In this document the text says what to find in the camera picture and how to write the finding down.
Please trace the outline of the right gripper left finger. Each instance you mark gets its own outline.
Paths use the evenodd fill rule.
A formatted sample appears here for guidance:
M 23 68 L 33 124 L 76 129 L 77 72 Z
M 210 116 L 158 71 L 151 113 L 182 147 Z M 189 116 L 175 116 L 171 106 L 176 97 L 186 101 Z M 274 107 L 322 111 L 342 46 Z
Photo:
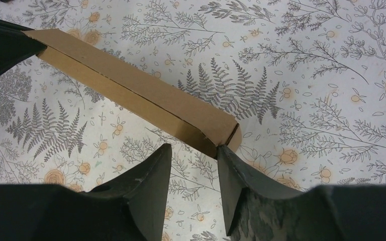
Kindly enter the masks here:
M 89 192 L 57 184 L 0 184 L 0 240 L 160 240 L 172 148 Z

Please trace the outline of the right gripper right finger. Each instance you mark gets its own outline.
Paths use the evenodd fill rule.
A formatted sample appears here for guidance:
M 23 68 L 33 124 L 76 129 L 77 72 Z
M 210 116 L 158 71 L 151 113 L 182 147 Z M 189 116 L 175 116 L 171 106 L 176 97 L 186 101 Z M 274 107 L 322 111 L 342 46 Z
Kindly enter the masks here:
M 285 186 L 217 148 L 231 240 L 386 240 L 386 185 Z

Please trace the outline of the brown cardboard box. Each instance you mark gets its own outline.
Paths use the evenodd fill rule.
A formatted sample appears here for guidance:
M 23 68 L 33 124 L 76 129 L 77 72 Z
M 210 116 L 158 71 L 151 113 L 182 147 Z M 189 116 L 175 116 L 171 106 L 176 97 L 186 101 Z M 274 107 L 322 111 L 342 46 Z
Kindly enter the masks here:
M 25 35 L 45 45 L 39 59 L 207 156 L 220 145 L 238 150 L 240 126 L 221 109 L 59 29 Z

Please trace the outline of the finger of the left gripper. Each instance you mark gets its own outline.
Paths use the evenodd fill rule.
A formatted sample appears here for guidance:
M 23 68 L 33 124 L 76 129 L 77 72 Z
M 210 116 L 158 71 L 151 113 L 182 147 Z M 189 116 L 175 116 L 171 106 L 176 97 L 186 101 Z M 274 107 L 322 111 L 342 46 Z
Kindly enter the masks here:
M 30 28 L 0 20 L 0 76 L 47 46 L 24 34 Z

